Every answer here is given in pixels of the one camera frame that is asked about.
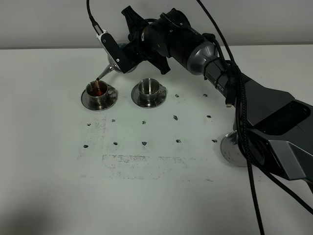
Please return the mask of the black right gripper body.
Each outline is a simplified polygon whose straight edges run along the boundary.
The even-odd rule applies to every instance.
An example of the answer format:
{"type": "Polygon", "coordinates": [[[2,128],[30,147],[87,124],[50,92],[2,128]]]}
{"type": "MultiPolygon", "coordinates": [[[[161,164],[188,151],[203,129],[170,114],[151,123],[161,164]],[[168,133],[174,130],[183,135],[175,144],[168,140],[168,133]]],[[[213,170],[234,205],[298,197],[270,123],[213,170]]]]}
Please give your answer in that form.
{"type": "Polygon", "coordinates": [[[171,30],[170,22],[165,19],[147,21],[149,25],[142,32],[141,37],[127,44],[128,51],[134,54],[133,57],[137,55],[141,60],[147,60],[154,55],[170,58],[168,39],[171,30]]]}

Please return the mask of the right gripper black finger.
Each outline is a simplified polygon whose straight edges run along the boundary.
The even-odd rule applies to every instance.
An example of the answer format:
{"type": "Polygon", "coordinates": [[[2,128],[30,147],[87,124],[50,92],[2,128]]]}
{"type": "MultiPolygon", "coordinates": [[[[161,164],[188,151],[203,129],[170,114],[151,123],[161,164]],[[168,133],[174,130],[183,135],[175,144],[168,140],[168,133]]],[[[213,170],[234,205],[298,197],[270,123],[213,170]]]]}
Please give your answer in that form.
{"type": "Polygon", "coordinates": [[[153,66],[155,66],[162,75],[165,75],[171,70],[168,65],[167,58],[164,56],[154,55],[152,57],[148,57],[147,61],[149,61],[153,66]]]}
{"type": "Polygon", "coordinates": [[[128,40],[133,41],[141,37],[142,32],[149,25],[148,21],[139,16],[131,6],[123,9],[121,13],[124,15],[128,26],[128,40]]]}

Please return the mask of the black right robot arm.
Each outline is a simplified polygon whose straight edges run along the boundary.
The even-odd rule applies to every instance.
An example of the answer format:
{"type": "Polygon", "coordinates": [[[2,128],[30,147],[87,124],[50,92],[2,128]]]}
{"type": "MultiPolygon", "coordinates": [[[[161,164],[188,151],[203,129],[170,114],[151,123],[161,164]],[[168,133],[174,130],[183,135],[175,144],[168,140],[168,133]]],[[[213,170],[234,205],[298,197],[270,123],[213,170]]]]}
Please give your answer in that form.
{"type": "Polygon", "coordinates": [[[148,60],[161,73],[174,58],[194,75],[203,75],[235,107],[235,130],[245,158],[287,180],[313,180],[313,108],[290,93],[266,88],[243,74],[234,58],[225,59],[216,37],[198,33],[172,9],[148,20],[131,7],[122,11],[130,43],[129,61],[148,60]]]}

